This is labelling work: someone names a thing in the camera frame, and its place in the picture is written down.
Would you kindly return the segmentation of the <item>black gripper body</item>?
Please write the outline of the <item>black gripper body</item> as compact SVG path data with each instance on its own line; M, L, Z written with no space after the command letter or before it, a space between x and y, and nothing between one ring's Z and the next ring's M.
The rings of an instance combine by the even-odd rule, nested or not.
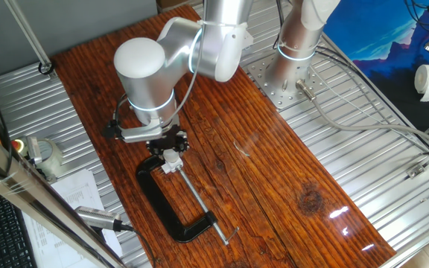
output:
M180 131L180 127L179 126L174 126L172 128L169 129L169 131L167 131L166 133L164 133L164 135L159 138L156 139L156 141L159 141L162 145L164 150L169 150L169 149L176 149L176 134Z

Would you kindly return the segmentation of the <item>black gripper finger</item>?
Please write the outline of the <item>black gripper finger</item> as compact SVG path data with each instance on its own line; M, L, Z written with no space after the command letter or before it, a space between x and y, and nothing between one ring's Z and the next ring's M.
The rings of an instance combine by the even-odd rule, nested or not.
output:
M164 148L163 145L156 140L153 141L147 141L146 142L146 148L153 156L161 156L163 154Z
M179 153L184 153L189 149L188 135L185 131L180 130L176 134L176 150Z

